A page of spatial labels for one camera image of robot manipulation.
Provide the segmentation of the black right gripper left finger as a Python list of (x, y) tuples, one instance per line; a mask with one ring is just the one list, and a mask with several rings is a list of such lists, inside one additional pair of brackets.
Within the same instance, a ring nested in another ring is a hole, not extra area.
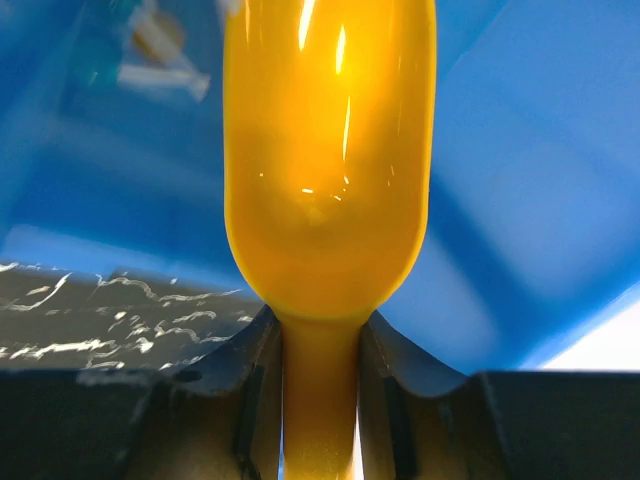
[(274, 479), (281, 442), (281, 331), (263, 308), (174, 374), (5, 370), (5, 479)]

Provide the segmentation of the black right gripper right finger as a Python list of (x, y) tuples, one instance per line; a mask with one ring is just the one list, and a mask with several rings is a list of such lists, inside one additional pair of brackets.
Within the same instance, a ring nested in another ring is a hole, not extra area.
[(362, 328), (359, 427), (368, 479), (635, 479), (639, 377), (466, 376), (380, 314)]

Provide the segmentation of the blue bin with lollipops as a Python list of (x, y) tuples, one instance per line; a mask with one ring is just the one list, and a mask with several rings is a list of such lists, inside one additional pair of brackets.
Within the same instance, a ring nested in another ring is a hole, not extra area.
[[(165, 1), (180, 88), (106, 78), (137, 63), (132, 1), (1, 5), (2, 267), (143, 270), (240, 288), (222, 219), (221, 14)], [(639, 5), (440, 1), (424, 246), (383, 306), (452, 367), (639, 366)]]

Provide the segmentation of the yellow plastic scoop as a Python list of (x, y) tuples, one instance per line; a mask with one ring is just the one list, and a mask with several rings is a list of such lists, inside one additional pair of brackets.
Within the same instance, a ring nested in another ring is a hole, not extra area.
[(437, 78), (431, 1), (233, 1), (224, 201), (279, 320), (288, 479), (349, 479), (362, 327), (423, 243)]

